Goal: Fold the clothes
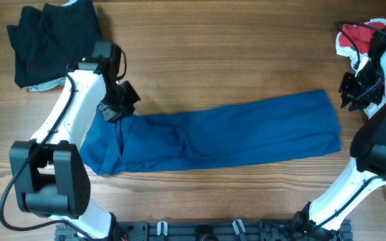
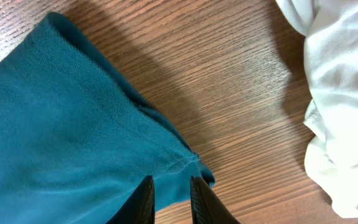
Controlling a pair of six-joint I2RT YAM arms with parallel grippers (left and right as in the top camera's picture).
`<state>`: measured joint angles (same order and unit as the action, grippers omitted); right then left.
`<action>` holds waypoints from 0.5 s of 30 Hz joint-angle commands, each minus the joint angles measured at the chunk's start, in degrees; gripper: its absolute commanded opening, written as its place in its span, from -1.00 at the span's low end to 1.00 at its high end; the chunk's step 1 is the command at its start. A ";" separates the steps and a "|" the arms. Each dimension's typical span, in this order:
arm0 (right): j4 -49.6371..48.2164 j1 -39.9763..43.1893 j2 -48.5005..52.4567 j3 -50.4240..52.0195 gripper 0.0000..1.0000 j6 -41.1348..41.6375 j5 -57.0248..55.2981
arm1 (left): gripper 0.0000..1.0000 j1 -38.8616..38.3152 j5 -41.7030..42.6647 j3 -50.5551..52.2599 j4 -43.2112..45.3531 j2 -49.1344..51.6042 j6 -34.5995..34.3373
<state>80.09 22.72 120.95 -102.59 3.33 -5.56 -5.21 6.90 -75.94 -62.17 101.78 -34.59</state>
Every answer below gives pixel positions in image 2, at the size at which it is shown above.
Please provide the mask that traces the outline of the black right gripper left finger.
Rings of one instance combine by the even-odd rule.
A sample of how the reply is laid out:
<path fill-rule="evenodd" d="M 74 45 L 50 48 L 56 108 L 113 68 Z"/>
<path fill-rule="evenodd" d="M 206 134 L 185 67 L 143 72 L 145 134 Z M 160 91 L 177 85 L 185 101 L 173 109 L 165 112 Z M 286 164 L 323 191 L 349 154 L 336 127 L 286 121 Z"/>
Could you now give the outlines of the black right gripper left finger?
<path fill-rule="evenodd" d="M 155 188 L 151 175 L 146 176 L 119 211 L 106 224 L 154 224 Z"/>

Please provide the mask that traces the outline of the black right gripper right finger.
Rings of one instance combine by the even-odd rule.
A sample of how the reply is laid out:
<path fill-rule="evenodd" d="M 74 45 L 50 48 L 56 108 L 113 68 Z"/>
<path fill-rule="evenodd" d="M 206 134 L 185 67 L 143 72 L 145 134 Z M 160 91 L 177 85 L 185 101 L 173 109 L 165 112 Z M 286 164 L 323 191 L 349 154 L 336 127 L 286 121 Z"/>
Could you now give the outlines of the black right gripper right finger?
<path fill-rule="evenodd" d="M 240 224 L 201 177 L 190 182 L 193 224 Z"/>

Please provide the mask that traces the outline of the blue polo shirt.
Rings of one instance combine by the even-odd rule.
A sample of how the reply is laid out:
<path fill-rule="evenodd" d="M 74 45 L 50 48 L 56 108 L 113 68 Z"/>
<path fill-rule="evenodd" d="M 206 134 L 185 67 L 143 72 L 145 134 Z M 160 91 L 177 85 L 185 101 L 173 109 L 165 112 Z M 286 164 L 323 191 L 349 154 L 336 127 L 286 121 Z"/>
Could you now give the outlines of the blue polo shirt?
<path fill-rule="evenodd" d="M 65 16 L 0 62 L 0 223 L 106 223 L 144 177 L 155 207 L 214 184 L 175 127 Z"/>

